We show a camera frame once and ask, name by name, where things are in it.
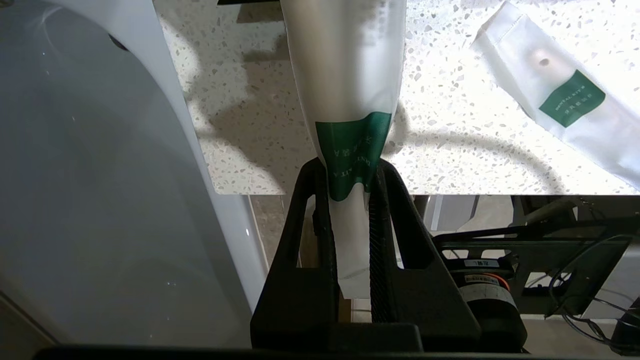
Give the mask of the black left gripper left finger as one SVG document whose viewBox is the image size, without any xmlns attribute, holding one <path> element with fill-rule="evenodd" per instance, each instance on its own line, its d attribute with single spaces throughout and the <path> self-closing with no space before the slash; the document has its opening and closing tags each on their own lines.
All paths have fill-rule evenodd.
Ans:
<svg viewBox="0 0 640 360">
<path fill-rule="evenodd" d="M 307 201 L 315 198 L 313 230 L 318 265 L 297 266 Z M 329 210 L 327 171 L 318 158 L 295 181 L 277 251 L 250 321 L 260 350 L 337 350 L 339 285 Z"/>
</svg>

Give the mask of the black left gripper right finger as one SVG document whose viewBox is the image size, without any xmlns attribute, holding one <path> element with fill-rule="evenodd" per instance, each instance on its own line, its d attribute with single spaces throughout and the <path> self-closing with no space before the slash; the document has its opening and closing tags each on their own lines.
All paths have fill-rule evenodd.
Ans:
<svg viewBox="0 0 640 360">
<path fill-rule="evenodd" d="M 426 351 L 473 351 L 482 330 L 393 165 L 380 160 L 369 198 L 375 324 L 412 328 Z"/>
</svg>

